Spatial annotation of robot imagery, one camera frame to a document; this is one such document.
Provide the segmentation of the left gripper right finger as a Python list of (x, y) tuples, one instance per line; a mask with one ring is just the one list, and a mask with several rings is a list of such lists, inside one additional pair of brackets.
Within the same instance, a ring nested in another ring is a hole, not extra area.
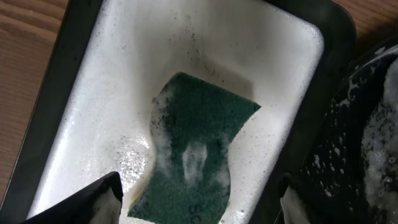
[(280, 212), (274, 223), (310, 224), (310, 207), (300, 195), (300, 182), (290, 173), (284, 173), (277, 186)]

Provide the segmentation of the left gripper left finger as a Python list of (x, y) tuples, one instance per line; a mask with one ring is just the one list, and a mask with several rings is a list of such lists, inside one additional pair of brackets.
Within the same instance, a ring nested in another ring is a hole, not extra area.
[(122, 204), (121, 178), (112, 171), (22, 223), (118, 223)]

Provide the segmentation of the green yellow sponge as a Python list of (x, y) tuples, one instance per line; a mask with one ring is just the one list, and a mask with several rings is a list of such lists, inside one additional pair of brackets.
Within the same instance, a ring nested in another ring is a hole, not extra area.
[(154, 168), (128, 216), (152, 223), (218, 223), (229, 202), (229, 145), (259, 109), (249, 99), (175, 74), (150, 116)]

